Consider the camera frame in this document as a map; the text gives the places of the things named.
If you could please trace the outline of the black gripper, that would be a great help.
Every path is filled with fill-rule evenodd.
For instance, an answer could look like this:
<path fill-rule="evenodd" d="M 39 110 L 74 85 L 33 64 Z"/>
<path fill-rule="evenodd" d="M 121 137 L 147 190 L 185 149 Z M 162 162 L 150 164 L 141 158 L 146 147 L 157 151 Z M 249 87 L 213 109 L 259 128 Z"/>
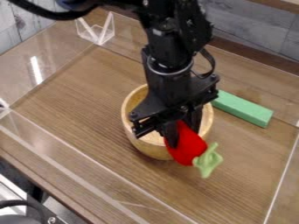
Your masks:
<path fill-rule="evenodd" d="M 201 55 L 210 62 L 211 70 L 197 73 L 194 60 L 179 68 L 161 66 L 145 49 L 142 51 L 145 75 L 149 86 L 146 98 L 129 114 L 135 137 L 157 131 L 171 148 L 178 146 L 177 122 L 183 120 L 195 133 L 202 126 L 202 110 L 219 96 L 217 89 L 221 77 L 214 73 L 217 61 L 206 49 Z"/>

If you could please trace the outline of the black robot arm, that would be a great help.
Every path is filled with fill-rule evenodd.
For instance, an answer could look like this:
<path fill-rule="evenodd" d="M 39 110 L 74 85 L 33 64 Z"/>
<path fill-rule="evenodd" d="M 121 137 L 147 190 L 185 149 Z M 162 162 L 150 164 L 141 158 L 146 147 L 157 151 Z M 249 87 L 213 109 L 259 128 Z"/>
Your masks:
<path fill-rule="evenodd" d="M 179 122 L 198 131 L 203 106 L 219 93 L 221 77 L 213 71 L 193 70 L 198 54 L 215 62 L 205 49 L 213 39 L 213 23 L 198 0 L 55 0 L 65 12 L 49 10 L 30 0 L 9 1 L 53 20 L 75 20 L 103 6 L 115 6 L 137 15 L 147 36 L 142 60 L 149 94 L 130 111 L 129 119 L 137 137 L 158 131 L 175 148 Z"/>

